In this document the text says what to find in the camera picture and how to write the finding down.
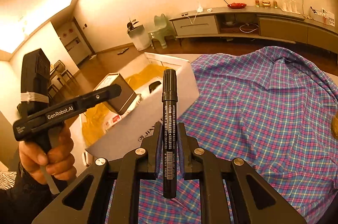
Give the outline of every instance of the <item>white trash bin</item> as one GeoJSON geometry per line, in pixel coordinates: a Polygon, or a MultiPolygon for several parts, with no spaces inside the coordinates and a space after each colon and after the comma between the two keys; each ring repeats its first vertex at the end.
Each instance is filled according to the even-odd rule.
{"type": "Polygon", "coordinates": [[[143,25],[130,30],[128,35],[138,51],[143,51],[150,46],[150,38],[143,25]]]}

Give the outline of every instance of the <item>shelf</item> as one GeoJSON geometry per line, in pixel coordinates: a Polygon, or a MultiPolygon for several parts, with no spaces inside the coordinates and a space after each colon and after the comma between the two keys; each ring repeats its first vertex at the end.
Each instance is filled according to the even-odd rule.
{"type": "Polygon", "coordinates": [[[248,34],[248,33],[220,33],[220,34],[199,34],[199,35],[185,35],[185,36],[176,36],[176,39],[182,38],[198,38],[198,37],[239,37],[239,38],[255,38],[255,39],[265,39],[265,40],[272,40],[272,41],[281,41],[285,43],[295,44],[296,42],[290,40],[283,40],[279,38],[271,38],[271,37],[264,37],[260,36],[257,33],[255,34],[248,34]]]}
{"type": "Polygon", "coordinates": [[[223,27],[220,30],[221,34],[232,34],[232,33],[239,33],[239,34],[258,34],[259,28],[258,25],[245,25],[245,24],[238,24],[234,27],[223,27]]]}
{"type": "MultiPolygon", "coordinates": [[[[216,14],[225,14],[225,13],[253,13],[257,15],[268,15],[268,16],[277,16],[282,18],[289,18],[289,19],[295,19],[304,21],[304,17],[299,14],[295,13],[289,13],[289,12],[283,12],[280,8],[265,8],[265,7],[256,7],[256,6],[246,6],[245,8],[240,9],[231,9],[229,7],[213,7],[213,10],[211,12],[208,12],[206,9],[204,9],[203,12],[197,13],[198,16],[205,16],[205,15],[216,15],[216,14]]],[[[189,11],[188,17],[195,17],[196,10],[195,11],[189,11]]],[[[173,17],[169,19],[169,21],[179,20],[184,18],[182,15],[173,17]]]]}

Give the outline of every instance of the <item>white cable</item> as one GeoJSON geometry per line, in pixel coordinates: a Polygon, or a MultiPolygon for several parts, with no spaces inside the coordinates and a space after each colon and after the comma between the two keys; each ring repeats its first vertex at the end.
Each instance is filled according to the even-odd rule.
{"type": "Polygon", "coordinates": [[[251,30],[251,31],[243,31],[243,30],[242,30],[242,27],[243,27],[243,26],[249,26],[249,25],[255,25],[255,26],[257,26],[256,24],[245,24],[245,25],[241,25],[241,26],[239,27],[239,30],[240,30],[241,32],[244,32],[244,33],[251,33],[251,32],[253,32],[253,31],[259,29],[259,26],[257,26],[256,29],[253,29],[253,30],[251,30]]]}
{"type": "Polygon", "coordinates": [[[196,20],[196,16],[197,16],[197,12],[196,12],[196,15],[195,15],[194,21],[193,21],[193,22],[191,22],[191,19],[190,19],[190,17],[188,17],[188,16],[184,15],[184,17],[187,17],[187,18],[189,18],[189,20],[190,20],[190,23],[191,23],[192,25],[194,24],[194,22],[195,22],[195,20],[196,20]]]}

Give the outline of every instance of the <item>small jar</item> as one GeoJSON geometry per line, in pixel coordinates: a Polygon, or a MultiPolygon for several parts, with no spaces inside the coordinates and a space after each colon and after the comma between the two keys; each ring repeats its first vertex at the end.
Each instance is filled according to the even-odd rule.
{"type": "Polygon", "coordinates": [[[263,7],[266,7],[266,8],[271,7],[271,3],[270,3],[269,0],[263,0],[262,1],[262,5],[263,5],[263,7]]]}

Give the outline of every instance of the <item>black marker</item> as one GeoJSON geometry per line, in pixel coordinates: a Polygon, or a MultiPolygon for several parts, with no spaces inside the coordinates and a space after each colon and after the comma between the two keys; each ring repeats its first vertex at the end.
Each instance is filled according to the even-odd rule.
{"type": "Polygon", "coordinates": [[[176,71],[166,69],[163,75],[163,197],[176,197],[176,71]]]}

